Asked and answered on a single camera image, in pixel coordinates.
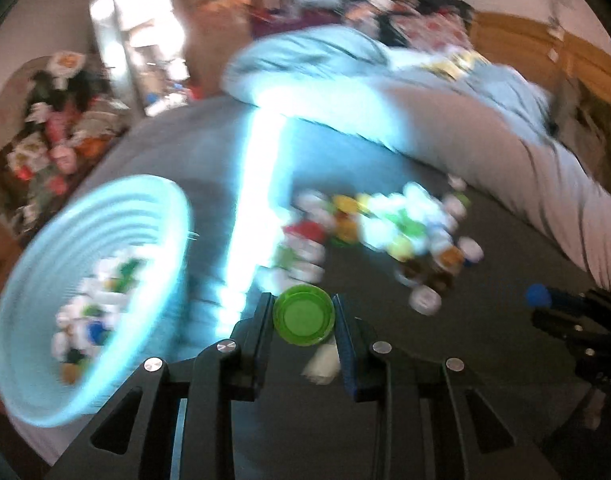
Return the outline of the light blue perforated basket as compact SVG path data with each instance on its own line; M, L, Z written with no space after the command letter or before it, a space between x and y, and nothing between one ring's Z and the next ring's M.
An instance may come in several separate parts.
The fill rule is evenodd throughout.
M28 245L0 297L0 398L51 428L93 414L149 356L168 358L193 215L176 183L104 184Z

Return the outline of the light blue grey duvet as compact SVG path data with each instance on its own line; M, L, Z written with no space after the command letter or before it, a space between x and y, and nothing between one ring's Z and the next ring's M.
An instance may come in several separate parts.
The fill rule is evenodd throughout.
M464 179L611 290L611 195L549 135L547 93L511 67L480 63L448 81L395 65L392 50L362 32L327 25L249 44L228 61L221 87Z

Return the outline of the wooden headboard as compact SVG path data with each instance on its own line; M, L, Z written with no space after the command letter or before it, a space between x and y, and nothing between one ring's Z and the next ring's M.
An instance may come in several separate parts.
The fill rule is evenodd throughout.
M514 67L546 90L556 90L563 78L578 78L611 102L611 55L569 32L516 15L478 12L470 40L490 62Z

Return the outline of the cluttered side table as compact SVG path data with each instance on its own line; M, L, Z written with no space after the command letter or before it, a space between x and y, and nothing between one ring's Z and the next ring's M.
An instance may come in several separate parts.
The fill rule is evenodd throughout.
M28 236L54 216L130 126L95 55L25 63L0 93L0 221Z

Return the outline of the cardboard boxes stack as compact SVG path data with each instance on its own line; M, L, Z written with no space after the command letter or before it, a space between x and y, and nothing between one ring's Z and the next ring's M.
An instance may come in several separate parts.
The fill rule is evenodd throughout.
M185 63L195 99L221 92L232 56L254 40L251 15L260 0L184 0Z

